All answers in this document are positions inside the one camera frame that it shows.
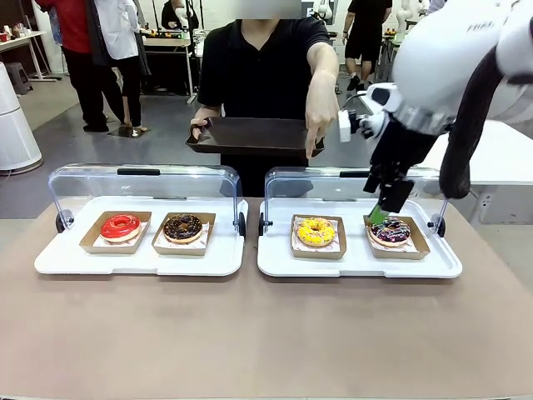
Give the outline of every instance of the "concrete floor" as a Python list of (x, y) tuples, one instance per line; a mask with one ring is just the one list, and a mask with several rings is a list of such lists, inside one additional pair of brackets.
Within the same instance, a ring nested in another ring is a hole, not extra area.
[[(341, 80), (346, 87), (347, 80)], [(69, 163), (140, 163), (191, 164), (219, 163), (217, 155), (197, 154), (184, 142), (188, 124), (196, 106), (187, 106), (184, 97), (143, 97), (143, 123), (151, 131), (139, 139), (88, 134), (82, 130), (82, 114), (76, 93), (68, 80), (59, 83), (35, 83), (34, 91), (20, 98), (44, 156), (38, 170), (0, 179), (0, 250), (19, 234), (52, 201), (47, 188), (50, 172)], [(347, 93), (340, 96), (340, 104)], [(117, 128), (117, 122), (110, 124)], [(531, 136), (531, 125), (525, 125)], [(320, 167), (368, 166), (366, 144), (360, 140), (342, 145), (330, 132), (326, 151), (311, 163)], [(533, 247), (525, 239), (533, 235), (533, 226), (482, 225), (480, 235), (495, 249), (504, 262), (533, 291)]]

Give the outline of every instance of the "white tray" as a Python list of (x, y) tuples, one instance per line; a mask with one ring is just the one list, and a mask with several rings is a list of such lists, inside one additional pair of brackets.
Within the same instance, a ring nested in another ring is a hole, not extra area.
[[(385, 260), (375, 258), (366, 237), (363, 215), (376, 200), (324, 202), (319, 199), (269, 200), (268, 218), (274, 224), (259, 237), (257, 265), (272, 277), (387, 277), (387, 278), (456, 278), (462, 264), (444, 238), (428, 227), (429, 218), (422, 208), (407, 201), (401, 215), (412, 217), (426, 238), (431, 253), (422, 260)], [(260, 213), (264, 213), (265, 203)], [(290, 230), (294, 214), (342, 217), (346, 229), (346, 253), (340, 260), (296, 258), (291, 253)]]
[[(238, 213), (248, 214), (242, 200)], [(89, 254), (79, 243), (105, 211), (151, 211), (146, 236), (133, 255)], [(215, 213), (216, 220), (204, 257), (164, 256), (152, 240), (167, 213)], [(158, 200), (151, 197), (96, 197), (77, 213), (71, 229), (58, 234), (35, 260), (35, 269), (49, 274), (134, 273), (155, 275), (213, 276), (234, 273), (242, 263), (244, 237), (233, 227), (232, 198)]]

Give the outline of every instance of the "cardboard tray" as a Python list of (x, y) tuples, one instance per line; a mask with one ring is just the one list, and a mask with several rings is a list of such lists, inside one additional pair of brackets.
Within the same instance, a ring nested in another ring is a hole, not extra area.
[[(133, 246), (127, 246), (127, 247), (94, 247), (93, 244), (95, 240), (97, 240), (97, 238), (100, 236), (100, 229), (102, 228), (102, 225), (109, 218), (113, 217), (114, 215), (119, 215), (119, 214), (130, 214), (130, 215), (133, 215), (134, 217), (139, 218), (141, 220), (141, 223), (147, 223), (147, 225), (144, 227), (144, 229), (139, 234), (135, 244)], [(141, 245), (141, 242), (144, 236), (147, 234), (148, 228), (150, 227), (151, 218), (152, 218), (151, 212), (106, 211), (97, 219), (97, 221), (87, 231), (82, 241), (80, 242), (80, 246), (83, 248), (83, 250), (85, 250), (87, 253), (90, 253), (90, 254), (135, 254), (135, 252)]]
[[(199, 128), (198, 139), (192, 130)], [(207, 118), (205, 127), (191, 126), (186, 145), (196, 153), (306, 156), (306, 122), (296, 119)], [(324, 150), (324, 139), (316, 144), (313, 157)]]
[[(182, 214), (191, 214), (202, 222), (202, 225), (209, 223), (209, 232), (207, 233), (207, 243), (204, 248), (168, 248), (168, 247), (158, 247), (156, 246), (156, 240), (159, 238), (159, 234), (165, 227), (165, 223), (176, 215)], [(166, 256), (198, 256), (202, 257), (206, 255), (207, 246), (209, 246), (209, 239), (211, 238), (213, 227), (215, 226), (215, 217), (217, 215), (210, 212), (169, 212), (164, 218), (163, 222), (159, 226), (159, 229), (156, 232), (156, 235), (153, 237), (152, 246), (159, 254)]]
[(372, 246), (372, 238), (370, 236), (369, 228), (371, 226), (370, 219), (367, 215), (363, 216), (363, 219), (365, 221), (365, 227), (366, 227), (366, 236), (368, 237), (368, 245), (372, 249), (372, 254), (375, 258), (395, 258), (395, 259), (402, 259), (402, 260), (422, 260), (425, 256), (427, 256), (431, 250), (430, 247), (427, 245), (426, 239), (424, 238), (424, 235), (418, 228), (418, 226), (415, 223), (415, 220), (411, 217), (397, 217), (402, 220), (404, 223), (409, 225), (409, 228), (411, 229), (411, 239), (415, 245), (415, 248), (417, 252), (388, 252), (387, 250), (380, 250), (378, 248), (375, 248)]
[[(324, 218), (329, 221), (337, 221), (337, 234), (339, 235), (339, 244), (341, 245), (340, 252), (303, 252), (302, 250), (295, 250), (292, 247), (292, 231), (294, 228), (295, 218)], [(291, 220), (291, 232), (289, 235), (289, 240), (291, 240), (291, 251), (292, 255), (296, 258), (321, 258), (324, 260), (340, 260), (344, 257), (346, 253), (346, 230), (344, 228), (344, 222), (341, 217), (326, 217), (323, 215), (302, 215), (294, 214)]]

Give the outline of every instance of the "red donut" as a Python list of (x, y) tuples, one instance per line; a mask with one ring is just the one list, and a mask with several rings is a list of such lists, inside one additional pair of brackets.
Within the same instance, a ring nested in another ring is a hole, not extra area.
[(119, 214), (103, 223), (100, 235), (109, 242), (126, 242), (138, 235), (141, 220), (133, 215)]

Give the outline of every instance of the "brown paper box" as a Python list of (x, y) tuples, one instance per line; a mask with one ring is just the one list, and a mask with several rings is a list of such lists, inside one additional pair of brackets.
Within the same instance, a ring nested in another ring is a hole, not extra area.
[[(102, 225), (111, 217), (119, 214), (130, 214), (133, 217), (137, 217), (141, 220), (141, 223), (147, 223), (141, 233), (137, 237), (137, 241), (133, 246), (127, 247), (94, 247), (93, 244), (100, 236), (100, 229)], [(87, 234), (83, 237), (80, 242), (80, 246), (87, 253), (91, 254), (135, 254), (139, 246), (141, 245), (144, 235), (148, 231), (150, 226), (150, 218), (152, 218), (151, 212), (132, 212), (132, 211), (106, 211), (104, 212), (99, 219), (92, 225), (91, 229), (88, 230)]]
[[(156, 246), (156, 240), (159, 238), (159, 234), (165, 227), (165, 223), (170, 218), (175, 217), (176, 215), (182, 215), (182, 214), (191, 214), (197, 217), (201, 222), (202, 225), (209, 223), (209, 232), (207, 233), (207, 243), (204, 248), (168, 248), (168, 247), (158, 247)], [(207, 246), (209, 246), (209, 239), (211, 238), (211, 234), (213, 232), (213, 227), (215, 226), (215, 217), (216, 214), (212, 214), (210, 212), (170, 212), (167, 214), (167, 216), (163, 219), (162, 224), (159, 226), (159, 229), (157, 230), (156, 236), (153, 237), (152, 240), (152, 246), (158, 252), (159, 254), (167, 255), (167, 256), (205, 256)]]
[(430, 248), (427, 245), (426, 239), (420, 229), (417, 227), (415, 221), (411, 217), (396, 217), (409, 225), (411, 229), (411, 239), (415, 245), (417, 252), (388, 252), (387, 250), (380, 250), (372, 246), (372, 238), (370, 236), (371, 222), (367, 215), (363, 216), (366, 226), (366, 236), (368, 237), (369, 246), (372, 249), (372, 253), (375, 258), (396, 258), (402, 260), (422, 260), (430, 253)]
[[(340, 252), (303, 252), (302, 250), (295, 250), (292, 247), (292, 231), (294, 228), (294, 219), (295, 218), (324, 218), (329, 221), (337, 221), (337, 234), (339, 235), (339, 244), (341, 245)], [(297, 258), (322, 258), (326, 260), (340, 260), (344, 253), (346, 253), (346, 231), (344, 229), (344, 223), (342, 222), (341, 217), (325, 217), (322, 215), (301, 215), (294, 214), (291, 220), (291, 234), (289, 236), (291, 240), (291, 250), (292, 255)]]

